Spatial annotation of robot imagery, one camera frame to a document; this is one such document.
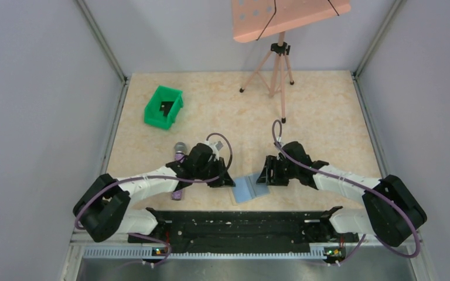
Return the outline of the beige card holder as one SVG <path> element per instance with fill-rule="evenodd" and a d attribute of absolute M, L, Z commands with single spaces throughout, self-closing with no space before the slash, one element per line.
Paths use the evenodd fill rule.
<path fill-rule="evenodd" d="M 264 183 L 257 183 L 260 173 L 251 173 L 233 179 L 235 186 L 231 188 L 231 197 L 234 204 L 244 204 L 270 194 L 270 189 Z"/>

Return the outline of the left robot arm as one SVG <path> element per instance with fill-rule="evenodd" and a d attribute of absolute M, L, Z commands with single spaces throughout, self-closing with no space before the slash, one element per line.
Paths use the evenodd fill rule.
<path fill-rule="evenodd" d="M 219 155 L 219 146 L 220 142 L 200 142 L 174 161 L 133 177 L 98 176 L 73 208 L 76 226 L 86 230 L 94 242 L 103 242 L 114 234 L 151 234 L 162 220 L 152 211 L 133 209 L 136 203 L 194 183 L 211 188 L 235 185 Z"/>

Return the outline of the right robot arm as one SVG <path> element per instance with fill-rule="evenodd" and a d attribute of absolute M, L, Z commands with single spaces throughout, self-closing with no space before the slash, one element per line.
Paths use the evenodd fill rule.
<path fill-rule="evenodd" d="M 287 186 L 296 179 L 303 186 L 330 191 L 363 206 L 341 208 L 329 216 L 338 233 L 372 235 L 392 247 L 400 246 L 428 219 L 404 182 L 389 174 L 383 179 L 344 172 L 328 162 L 313 161 L 299 142 L 290 142 L 278 155 L 265 158 L 257 183 Z"/>

